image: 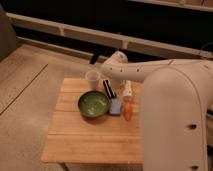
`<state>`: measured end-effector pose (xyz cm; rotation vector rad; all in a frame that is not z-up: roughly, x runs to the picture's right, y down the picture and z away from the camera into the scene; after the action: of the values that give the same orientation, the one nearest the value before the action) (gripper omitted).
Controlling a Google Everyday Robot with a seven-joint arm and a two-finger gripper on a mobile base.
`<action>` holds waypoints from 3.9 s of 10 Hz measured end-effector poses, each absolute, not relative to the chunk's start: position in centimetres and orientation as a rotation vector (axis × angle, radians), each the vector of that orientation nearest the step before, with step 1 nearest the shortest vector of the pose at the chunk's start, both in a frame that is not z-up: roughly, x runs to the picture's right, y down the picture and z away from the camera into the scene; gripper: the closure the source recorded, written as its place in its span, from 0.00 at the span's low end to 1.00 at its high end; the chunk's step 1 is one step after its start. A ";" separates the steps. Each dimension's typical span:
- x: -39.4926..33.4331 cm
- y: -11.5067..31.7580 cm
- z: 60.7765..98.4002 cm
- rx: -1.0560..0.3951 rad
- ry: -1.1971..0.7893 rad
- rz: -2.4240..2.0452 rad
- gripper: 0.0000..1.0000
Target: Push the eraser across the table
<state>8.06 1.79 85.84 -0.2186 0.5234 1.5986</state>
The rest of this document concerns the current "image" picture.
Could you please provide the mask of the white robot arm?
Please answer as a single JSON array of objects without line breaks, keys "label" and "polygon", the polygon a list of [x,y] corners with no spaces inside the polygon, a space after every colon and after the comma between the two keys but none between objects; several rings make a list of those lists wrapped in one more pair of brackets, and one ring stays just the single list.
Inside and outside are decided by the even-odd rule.
[{"label": "white robot arm", "polygon": [[144,171],[208,171],[206,114],[213,106],[213,61],[130,63],[117,51],[102,64],[101,71],[115,82],[142,84]]}]

